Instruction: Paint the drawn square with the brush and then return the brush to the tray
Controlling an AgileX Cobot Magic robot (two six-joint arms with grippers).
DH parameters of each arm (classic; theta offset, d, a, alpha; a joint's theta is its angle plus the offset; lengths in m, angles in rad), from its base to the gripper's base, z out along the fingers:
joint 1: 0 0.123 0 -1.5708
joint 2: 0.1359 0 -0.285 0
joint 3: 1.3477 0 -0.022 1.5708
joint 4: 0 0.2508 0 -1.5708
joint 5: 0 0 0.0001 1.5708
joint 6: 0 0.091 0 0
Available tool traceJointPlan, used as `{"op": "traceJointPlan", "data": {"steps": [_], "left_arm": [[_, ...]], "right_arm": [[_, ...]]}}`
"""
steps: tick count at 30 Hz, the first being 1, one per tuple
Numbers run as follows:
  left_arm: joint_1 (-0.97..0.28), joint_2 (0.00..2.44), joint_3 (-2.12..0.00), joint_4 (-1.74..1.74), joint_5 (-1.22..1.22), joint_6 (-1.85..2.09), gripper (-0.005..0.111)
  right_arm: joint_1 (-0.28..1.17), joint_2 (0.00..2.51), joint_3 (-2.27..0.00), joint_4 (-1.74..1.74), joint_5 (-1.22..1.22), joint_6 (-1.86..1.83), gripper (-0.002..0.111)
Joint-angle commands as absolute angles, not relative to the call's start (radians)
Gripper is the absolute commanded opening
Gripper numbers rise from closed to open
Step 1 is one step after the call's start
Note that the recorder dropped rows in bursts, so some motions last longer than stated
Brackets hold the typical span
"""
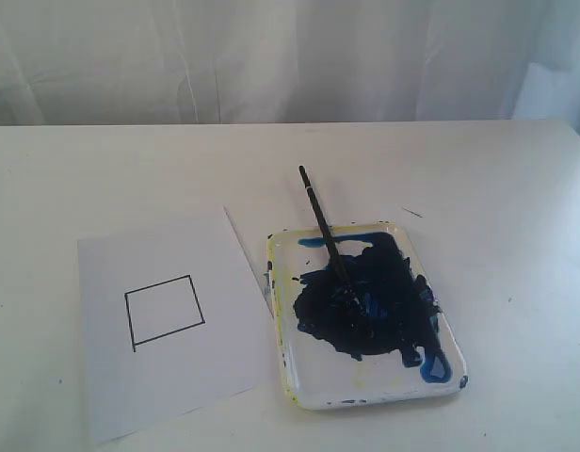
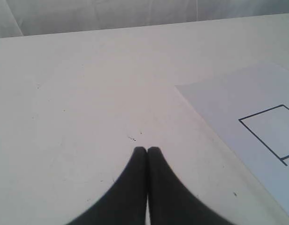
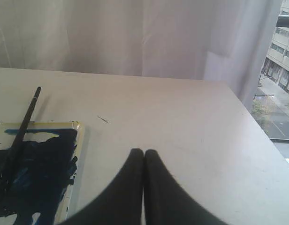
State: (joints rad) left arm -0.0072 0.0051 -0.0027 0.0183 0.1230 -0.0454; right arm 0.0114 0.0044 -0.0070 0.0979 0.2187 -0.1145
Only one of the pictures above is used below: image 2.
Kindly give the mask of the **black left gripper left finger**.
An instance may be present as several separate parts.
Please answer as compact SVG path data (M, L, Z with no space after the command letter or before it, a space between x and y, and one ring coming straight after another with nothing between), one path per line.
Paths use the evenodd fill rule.
M147 152L136 147L119 178L70 225L144 225L147 204Z

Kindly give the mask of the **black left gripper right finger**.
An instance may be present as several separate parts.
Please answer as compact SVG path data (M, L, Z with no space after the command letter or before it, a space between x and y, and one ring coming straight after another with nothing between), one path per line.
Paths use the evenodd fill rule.
M148 201L152 225L228 225L178 179L160 148L147 151Z

